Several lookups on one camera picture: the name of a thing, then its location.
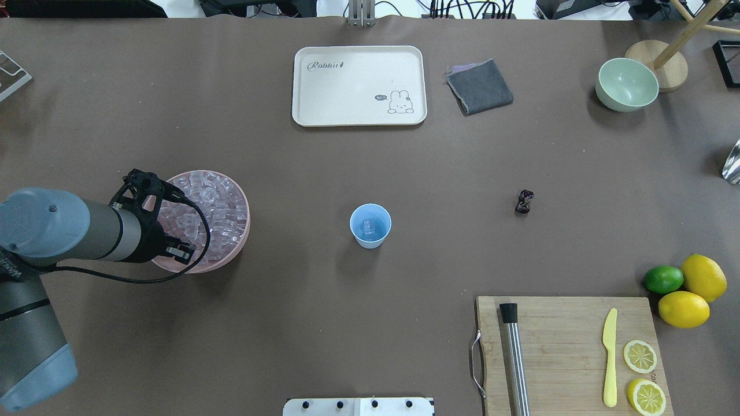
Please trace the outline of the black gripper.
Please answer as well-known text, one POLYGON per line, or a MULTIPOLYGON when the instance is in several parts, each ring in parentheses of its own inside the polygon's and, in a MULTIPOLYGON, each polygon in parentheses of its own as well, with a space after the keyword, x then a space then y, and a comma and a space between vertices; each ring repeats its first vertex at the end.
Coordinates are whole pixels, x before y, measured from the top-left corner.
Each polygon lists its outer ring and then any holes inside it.
POLYGON ((167 234, 158 221, 162 202, 188 205, 183 191, 162 181, 155 173, 132 169, 109 202, 119 215, 121 233, 109 261, 145 263, 155 257, 172 258, 187 265, 193 260, 195 245, 167 234))

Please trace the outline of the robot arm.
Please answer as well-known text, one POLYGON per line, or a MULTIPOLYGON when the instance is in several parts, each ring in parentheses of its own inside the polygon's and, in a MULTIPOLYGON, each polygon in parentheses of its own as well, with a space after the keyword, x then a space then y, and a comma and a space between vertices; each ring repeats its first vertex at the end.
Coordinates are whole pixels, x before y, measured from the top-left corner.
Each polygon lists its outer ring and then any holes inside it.
POLYGON ((42 279, 52 272, 81 272, 122 283, 119 277, 64 266, 69 259, 145 263, 173 258, 190 271, 195 246, 167 234, 158 222, 163 201, 189 206, 207 225, 202 210, 177 186, 155 173, 133 169, 107 205, 74 193, 26 187, 2 202, 2 407, 16 413, 69 387, 77 379, 76 358, 58 322, 42 279))

